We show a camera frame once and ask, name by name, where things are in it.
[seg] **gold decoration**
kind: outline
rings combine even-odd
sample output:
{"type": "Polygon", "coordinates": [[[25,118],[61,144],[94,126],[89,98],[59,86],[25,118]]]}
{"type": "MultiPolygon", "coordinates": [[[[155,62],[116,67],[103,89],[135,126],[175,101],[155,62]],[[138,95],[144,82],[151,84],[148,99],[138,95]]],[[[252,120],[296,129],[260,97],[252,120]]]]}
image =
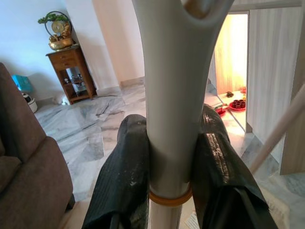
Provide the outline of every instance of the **gold decoration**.
{"type": "Polygon", "coordinates": [[[59,49],[64,49],[64,48],[70,47],[72,45],[73,45],[72,38],[68,38],[68,39],[64,39],[64,40],[49,43],[50,48],[55,50],[55,51],[59,50],[59,49]]]}
{"type": "Polygon", "coordinates": [[[60,21],[54,21],[52,23],[52,30],[54,33],[62,33],[64,31],[63,24],[60,21]]]}

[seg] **white pole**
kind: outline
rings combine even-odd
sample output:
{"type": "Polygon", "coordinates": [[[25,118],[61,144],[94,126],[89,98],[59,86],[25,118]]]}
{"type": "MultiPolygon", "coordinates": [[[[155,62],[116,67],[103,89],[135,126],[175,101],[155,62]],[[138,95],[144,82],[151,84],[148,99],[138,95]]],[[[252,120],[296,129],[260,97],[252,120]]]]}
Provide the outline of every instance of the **white pole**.
{"type": "MultiPolygon", "coordinates": [[[[194,0],[186,10],[181,0],[133,0],[144,54],[150,185],[161,198],[188,191],[210,61],[232,3],[194,0]]],[[[154,203],[152,229],[177,228],[180,212],[181,206],[154,203]]]]}
{"type": "Polygon", "coordinates": [[[260,150],[258,156],[252,163],[250,171],[254,174],[259,166],[265,161],[267,156],[271,153],[276,144],[281,140],[284,133],[287,131],[293,121],[303,112],[305,109],[305,84],[301,87],[295,98],[291,102],[289,108],[277,123],[275,129],[267,138],[265,144],[260,150]]]}

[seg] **marble floor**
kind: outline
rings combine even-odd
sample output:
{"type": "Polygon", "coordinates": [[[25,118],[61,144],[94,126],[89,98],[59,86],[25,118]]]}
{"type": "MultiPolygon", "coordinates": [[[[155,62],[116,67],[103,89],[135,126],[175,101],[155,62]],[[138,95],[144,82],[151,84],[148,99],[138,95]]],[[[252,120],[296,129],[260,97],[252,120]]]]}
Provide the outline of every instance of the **marble floor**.
{"type": "MultiPolygon", "coordinates": [[[[221,104],[210,84],[204,101],[211,106],[221,104]]],[[[116,145],[121,121],[129,114],[146,116],[143,84],[125,87],[118,96],[94,98],[70,106],[46,105],[35,113],[46,134],[57,141],[72,177],[77,203],[64,215],[60,229],[81,228],[97,175],[116,145]]],[[[252,133],[245,134],[229,112],[222,119],[233,148],[249,166],[261,143],[252,133]]],[[[304,174],[279,176],[278,163],[269,156],[254,177],[279,228],[297,229],[305,225],[304,174]]],[[[190,228],[193,211],[190,199],[183,205],[179,228],[190,228]]]]}

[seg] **brown sofa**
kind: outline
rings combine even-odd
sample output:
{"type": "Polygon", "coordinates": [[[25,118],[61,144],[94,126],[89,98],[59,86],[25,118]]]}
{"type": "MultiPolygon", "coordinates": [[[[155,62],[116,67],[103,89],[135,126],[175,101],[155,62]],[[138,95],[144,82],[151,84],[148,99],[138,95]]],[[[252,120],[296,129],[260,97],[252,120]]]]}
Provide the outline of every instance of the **brown sofa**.
{"type": "Polygon", "coordinates": [[[71,177],[0,63],[0,228],[56,229],[73,204],[71,177]]]}

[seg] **cabinet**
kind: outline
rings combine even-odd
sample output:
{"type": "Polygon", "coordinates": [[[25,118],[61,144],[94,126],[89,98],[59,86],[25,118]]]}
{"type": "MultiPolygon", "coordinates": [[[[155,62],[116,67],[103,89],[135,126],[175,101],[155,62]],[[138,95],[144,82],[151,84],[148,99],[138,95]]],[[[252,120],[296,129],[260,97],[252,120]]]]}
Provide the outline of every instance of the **cabinet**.
{"type": "Polygon", "coordinates": [[[70,104],[81,99],[92,99],[96,95],[93,80],[79,45],[74,45],[62,51],[48,53],[47,56],[53,65],[70,104]],[[81,79],[71,79],[71,76],[67,73],[67,69],[70,68],[77,68],[81,79]],[[75,89],[76,85],[80,84],[84,87],[84,90],[77,91],[75,89]]]}

